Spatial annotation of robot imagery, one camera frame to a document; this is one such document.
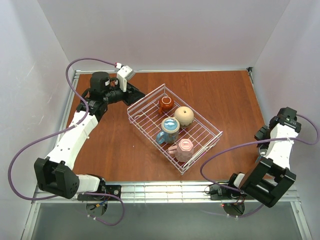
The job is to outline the brown orange glazed mug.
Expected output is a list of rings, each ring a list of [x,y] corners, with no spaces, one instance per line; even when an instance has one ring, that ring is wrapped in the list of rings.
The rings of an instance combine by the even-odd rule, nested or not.
[[[163,96],[162,98],[159,99],[158,101],[158,113],[166,113],[169,112],[173,107],[174,107],[174,100],[170,96]]]

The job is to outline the blue butterfly mug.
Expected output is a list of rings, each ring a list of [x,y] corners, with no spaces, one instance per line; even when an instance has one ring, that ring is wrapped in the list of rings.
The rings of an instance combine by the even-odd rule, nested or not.
[[[174,117],[167,117],[161,122],[161,131],[157,134],[155,141],[159,145],[173,144],[178,139],[179,130],[180,123]]]

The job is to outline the cream round ceramic mug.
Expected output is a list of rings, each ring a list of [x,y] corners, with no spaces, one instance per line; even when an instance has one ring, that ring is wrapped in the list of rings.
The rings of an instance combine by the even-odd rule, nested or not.
[[[179,122],[181,128],[187,128],[194,121],[194,112],[187,106],[178,107],[173,116]]]

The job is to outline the pink faceted mug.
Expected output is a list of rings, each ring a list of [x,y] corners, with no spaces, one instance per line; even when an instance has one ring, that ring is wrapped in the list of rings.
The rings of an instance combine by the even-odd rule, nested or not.
[[[190,139],[183,138],[176,145],[167,149],[169,155],[173,155],[178,162],[188,162],[194,154],[194,145]]]

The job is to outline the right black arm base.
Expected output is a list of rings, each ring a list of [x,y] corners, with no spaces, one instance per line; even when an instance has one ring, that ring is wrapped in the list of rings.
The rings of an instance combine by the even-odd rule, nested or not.
[[[210,184],[204,189],[212,201],[222,201],[221,206],[227,215],[242,216],[245,213],[246,194]]]

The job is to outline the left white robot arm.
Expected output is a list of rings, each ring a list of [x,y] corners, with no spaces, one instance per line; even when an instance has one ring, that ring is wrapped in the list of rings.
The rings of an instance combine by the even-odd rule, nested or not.
[[[80,102],[70,123],[70,130],[63,134],[46,158],[38,158],[34,163],[37,184],[40,190],[66,199],[78,193],[103,193],[106,184],[102,177],[73,172],[76,158],[98,125],[108,106],[124,102],[127,106],[136,103],[145,94],[129,83],[135,72],[128,66],[122,67],[116,77],[107,72],[94,72],[90,86],[82,93]]]

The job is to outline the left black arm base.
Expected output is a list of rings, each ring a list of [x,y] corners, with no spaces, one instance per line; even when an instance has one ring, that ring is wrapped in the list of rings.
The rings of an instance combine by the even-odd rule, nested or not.
[[[118,198],[121,197],[121,185],[105,185],[102,186],[99,193],[114,195]],[[86,211],[90,215],[94,215],[96,217],[103,216],[108,208],[109,201],[117,201],[114,197],[105,196],[105,195],[90,195],[80,193],[77,195],[77,200],[80,202],[86,203]]]

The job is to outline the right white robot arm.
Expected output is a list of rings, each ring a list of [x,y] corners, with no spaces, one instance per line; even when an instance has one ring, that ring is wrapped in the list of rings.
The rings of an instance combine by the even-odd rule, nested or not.
[[[271,208],[287,192],[296,180],[296,174],[290,170],[290,154],[294,142],[301,131],[297,121],[297,111],[283,107],[270,121],[254,135],[257,141],[284,138],[259,143],[262,153],[247,173],[234,173],[230,177],[229,187],[235,187]]]

